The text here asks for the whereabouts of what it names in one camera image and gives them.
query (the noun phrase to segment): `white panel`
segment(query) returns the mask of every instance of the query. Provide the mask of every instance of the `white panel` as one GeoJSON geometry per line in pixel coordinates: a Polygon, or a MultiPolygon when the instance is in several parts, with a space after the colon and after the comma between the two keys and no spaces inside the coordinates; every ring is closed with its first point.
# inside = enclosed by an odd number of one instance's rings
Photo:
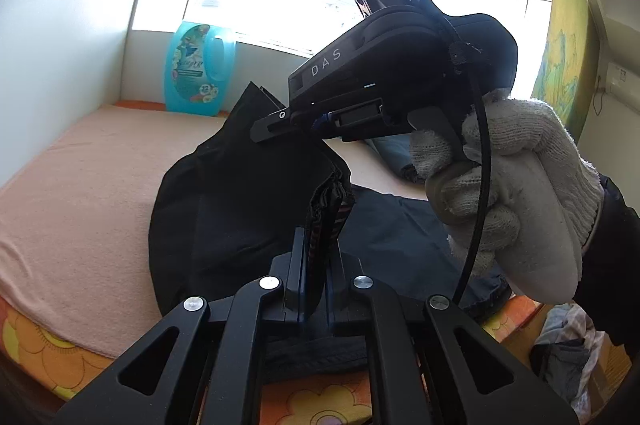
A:
{"type": "Polygon", "coordinates": [[[0,0],[0,185],[117,100],[133,0],[0,0]]]}
{"type": "MultiPolygon", "coordinates": [[[[164,62],[173,33],[132,30],[122,71],[122,98],[164,102],[164,62]]],[[[251,81],[289,103],[287,78],[306,58],[261,46],[236,44],[236,66],[222,109],[230,111],[251,81]]]]}
{"type": "MultiPolygon", "coordinates": [[[[600,93],[596,94],[600,108],[600,93]]],[[[622,192],[626,204],[640,211],[640,115],[612,95],[604,95],[602,111],[593,106],[582,129],[578,150],[598,171],[609,176],[622,192]]]]}

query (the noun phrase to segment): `knit glove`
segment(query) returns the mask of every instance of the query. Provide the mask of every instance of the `knit glove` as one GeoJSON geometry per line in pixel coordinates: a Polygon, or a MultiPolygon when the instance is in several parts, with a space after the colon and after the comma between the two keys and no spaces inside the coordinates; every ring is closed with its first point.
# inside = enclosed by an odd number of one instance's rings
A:
{"type": "MultiPolygon", "coordinates": [[[[517,293],[562,303],[582,273],[582,252],[596,224],[604,190],[596,169],[580,158],[554,110],[537,100],[485,98],[492,147],[489,210],[474,273],[494,260],[517,293]]],[[[480,135],[475,113],[463,122],[465,154],[452,163],[434,131],[415,131],[410,154],[434,212],[449,232],[452,253],[466,258],[480,190],[480,135]]]]}

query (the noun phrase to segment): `mattress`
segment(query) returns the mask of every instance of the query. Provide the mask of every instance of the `mattress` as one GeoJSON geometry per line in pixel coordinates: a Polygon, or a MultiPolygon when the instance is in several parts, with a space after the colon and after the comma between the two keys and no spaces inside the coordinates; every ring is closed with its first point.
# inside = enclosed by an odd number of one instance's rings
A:
{"type": "MultiPolygon", "coordinates": [[[[146,244],[158,186],[224,122],[158,109],[97,110],[0,190],[0,351],[64,400],[160,318],[146,244]]],[[[353,183],[424,199],[366,145],[330,145],[353,183]]],[[[514,297],[484,328],[501,341],[537,308],[514,297]]],[[[359,424],[369,416],[367,373],[322,375],[265,386],[260,425],[359,424]]]]}

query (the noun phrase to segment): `laundry detergent bottle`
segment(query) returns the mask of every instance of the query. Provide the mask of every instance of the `laundry detergent bottle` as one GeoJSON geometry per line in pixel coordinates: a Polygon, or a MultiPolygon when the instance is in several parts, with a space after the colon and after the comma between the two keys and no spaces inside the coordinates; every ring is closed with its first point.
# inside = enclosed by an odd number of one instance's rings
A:
{"type": "Polygon", "coordinates": [[[228,28],[183,22],[166,58],[164,102],[168,111],[217,115],[236,58],[228,28]]]}

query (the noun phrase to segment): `yellow green curtain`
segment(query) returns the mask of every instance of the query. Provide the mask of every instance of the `yellow green curtain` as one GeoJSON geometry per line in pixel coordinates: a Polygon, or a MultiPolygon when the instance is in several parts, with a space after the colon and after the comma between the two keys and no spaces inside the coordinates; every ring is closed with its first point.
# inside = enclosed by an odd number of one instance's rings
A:
{"type": "Polygon", "coordinates": [[[587,0],[552,0],[542,64],[532,96],[556,110],[577,142],[595,88],[600,40],[587,0]]]}

